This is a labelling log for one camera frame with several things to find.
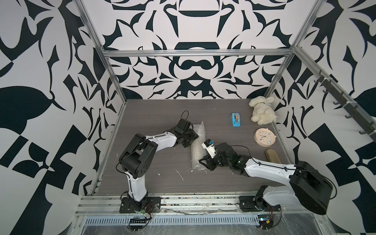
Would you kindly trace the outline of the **clear bubble wrap sheet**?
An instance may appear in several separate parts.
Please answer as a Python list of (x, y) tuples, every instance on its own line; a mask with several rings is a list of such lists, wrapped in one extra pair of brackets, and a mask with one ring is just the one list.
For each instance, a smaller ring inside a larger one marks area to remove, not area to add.
[(202, 144), (207, 140), (204, 122), (202, 121), (200, 124), (194, 124), (193, 131), (198, 135), (198, 138), (191, 144), (192, 169), (206, 170), (207, 168), (199, 163), (200, 159), (208, 155), (206, 149), (202, 146)]

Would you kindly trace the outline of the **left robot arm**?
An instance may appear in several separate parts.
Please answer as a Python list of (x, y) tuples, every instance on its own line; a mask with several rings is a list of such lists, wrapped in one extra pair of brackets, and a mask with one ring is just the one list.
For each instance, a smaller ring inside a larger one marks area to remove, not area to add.
[(118, 165), (121, 166), (120, 172), (127, 176), (127, 198), (138, 210), (146, 207), (148, 192), (145, 174), (150, 169), (156, 152), (179, 144), (189, 147), (198, 137), (190, 127), (187, 130), (172, 128), (154, 136), (138, 133), (133, 137), (120, 156)]

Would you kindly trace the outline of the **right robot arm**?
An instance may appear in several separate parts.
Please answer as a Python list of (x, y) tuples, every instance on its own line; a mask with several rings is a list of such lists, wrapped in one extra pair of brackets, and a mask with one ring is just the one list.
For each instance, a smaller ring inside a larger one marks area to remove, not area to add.
[(240, 155), (227, 143), (215, 145), (207, 140), (202, 144), (207, 155), (199, 160), (210, 171), (228, 167), (234, 174), (263, 178), (280, 184), (278, 187), (263, 185), (256, 195), (240, 199), (244, 212), (272, 211), (280, 205), (301, 205), (307, 210), (325, 215), (333, 191), (332, 182), (304, 161), (297, 164), (265, 162)]

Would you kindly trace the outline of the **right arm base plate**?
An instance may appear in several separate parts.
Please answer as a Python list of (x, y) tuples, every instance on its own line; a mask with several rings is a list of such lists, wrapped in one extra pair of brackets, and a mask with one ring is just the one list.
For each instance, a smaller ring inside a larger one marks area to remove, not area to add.
[(239, 206), (243, 212), (278, 212), (281, 206), (271, 206), (259, 196), (239, 196)]

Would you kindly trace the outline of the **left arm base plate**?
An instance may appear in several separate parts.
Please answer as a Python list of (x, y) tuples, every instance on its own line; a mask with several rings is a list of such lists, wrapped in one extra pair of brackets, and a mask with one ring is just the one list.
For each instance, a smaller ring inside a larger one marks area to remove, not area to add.
[(161, 206), (161, 197), (148, 197), (146, 196), (140, 202), (135, 201), (130, 196), (124, 197), (121, 200), (119, 213), (134, 213), (145, 212), (153, 213), (158, 212)]

